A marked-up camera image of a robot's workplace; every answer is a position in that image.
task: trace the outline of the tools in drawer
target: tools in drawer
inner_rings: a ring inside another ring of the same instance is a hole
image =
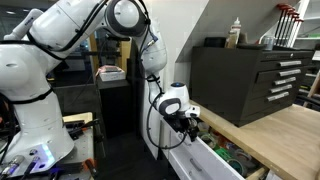
[[[248,172],[255,171],[260,165],[251,155],[211,127],[209,130],[198,132],[198,137],[242,177],[247,177]]]

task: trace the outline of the white drawer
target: white drawer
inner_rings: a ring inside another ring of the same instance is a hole
[[[180,180],[192,180],[188,172],[183,168],[183,164],[181,164],[175,154],[169,153],[168,159],[172,168],[179,176]]]
[[[179,141],[172,140],[172,144],[177,144]],[[209,174],[203,170],[199,162],[194,159],[193,155],[190,154],[183,146],[179,146],[175,149],[170,150],[169,152],[169,162],[171,164],[179,164],[180,168],[184,173],[182,176],[179,175],[180,179],[193,179],[193,180],[201,180],[201,179],[211,179]]]
[[[171,144],[175,145],[181,141],[182,136],[174,131],[171,133]],[[194,142],[190,141],[187,137],[185,143],[170,152],[184,152],[192,155],[192,159],[202,169],[203,174],[207,174],[209,177],[204,179],[213,180],[244,180],[244,178],[235,171],[227,162],[225,162],[219,155],[217,155],[207,144],[205,144],[200,138],[197,138]]]

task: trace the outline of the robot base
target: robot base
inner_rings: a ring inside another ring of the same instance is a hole
[[[58,161],[67,156],[74,148],[74,142],[70,138],[66,128],[63,128],[62,131],[64,131],[64,133],[54,135],[55,137],[53,139],[55,140],[53,141],[43,142],[34,146],[25,145],[25,148],[19,148],[18,151],[15,151],[17,148],[14,146],[19,145],[15,144],[15,142],[17,142],[18,139],[23,139],[23,137],[21,137],[21,132],[18,133],[9,147],[5,162],[10,162],[16,155],[24,156],[25,160],[10,177],[22,176],[35,156],[40,157],[40,160],[32,169],[31,174],[47,171]]]

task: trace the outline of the drawer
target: drawer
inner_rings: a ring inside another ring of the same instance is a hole
[[[289,107],[289,106],[292,105],[292,103],[293,103],[293,100],[286,101],[284,103],[274,105],[274,106],[272,106],[270,108],[260,110],[260,111],[254,113],[254,114],[244,115],[243,117],[241,117],[241,121],[239,121],[237,125],[238,126],[246,125],[246,124],[248,124],[248,122],[252,122],[254,120],[257,120],[257,119],[260,119],[262,117],[265,117],[265,116],[267,116],[269,114],[277,112],[277,111],[279,111],[281,109]]]
[[[279,92],[288,91],[291,89],[297,89],[297,84],[296,83],[286,83],[286,84],[278,85],[278,86],[271,85],[265,89],[262,89],[259,91],[253,91],[250,94],[249,99],[252,100],[252,99],[256,99],[256,98],[260,98],[260,97],[272,96],[272,95],[277,94]]]
[[[180,139],[172,139],[171,146],[176,145],[180,142]],[[181,169],[184,173],[180,179],[186,177],[195,180],[201,179],[210,179],[209,174],[203,169],[202,162],[199,162],[196,157],[190,151],[187,150],[184,146],[179,146],[170,150],[169,152],[169,162],[170,163],[177,163],[181,165]]]
[[[271,51],[263,52],[260,61],[278,61],[288,59],[311,59],[314,51]]]
[[[309,65],[310,62],[311,62],[310,58],[260,62],[257,70],[258,71],[269,71],[269,70],[301,67],[301,66]]]
[[[181,138],[182,137],[177,133],[172,133],[171,145],[179,143],[181,141]],[[185,143],[182,143],[182,145],[180,145],[179,147],[170,150],[170,153],[178,157],[177,159],[180,162],[182,161],[181,159],[184,159],[183,165],[187,166],[187,169],[185,171],[189,172],[190,169],[188,168],[191,168],[190,177],[192,179],[244,179],[237,171],[235,171],[227,162],[225,162],[220,156],[218,156],[198,137],[194,142],[191,142],[189,137],[187,137]]]
[[[250,100],[247,102],[247,105],[245,106],[243,116],[248,116],[250,114],[268,109],[272,106],[276,106],[290,101],[296,96],[296,93],[297,89],[291,89],[288,91],[282,91],[273,95]]]
[[[265,82],[265,81],[276,81],[279,79],[289,78],[289,77],[296,77],[296,78],[304,77],[305,73],[306,73],[305,67],[259,72],[256,83]]]
[[[255,92],[263,91],[265,89],[284,86],[286,84],[296,85],[296,84],[300,84],[302,80],[303,80],[303,76],[285,77],[285,78],[281,78],[274,81],[265,81],[265,82],[255,84],[252,88],[252,92],[255,93]]]
[[[179,161],[179,159],[175,153],[170,152],[168,155],[168,159],[169,159],[169,162],[170,162],[172,168],[179,176],[180,180],[192,180],[192,178],[189,175],[189,172],[187,172],[183,168],[184,165],[182,164],[182,162]]]

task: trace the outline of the wooden countertop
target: wooden countertop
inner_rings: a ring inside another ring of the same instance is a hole
[[[82,113],[82,114],[75,114],[75,115],[70,115],[70,116],[64,116],[63,121],[64,122],[72,122],[72,121],[78,121],[78,120],[84,120],[84,123],[88,123],[92,121],[92,113]]]
[[[240,128],[201,108],[200,119],[282,179],[315,180],[320,169],[320,113],[293,105]]]

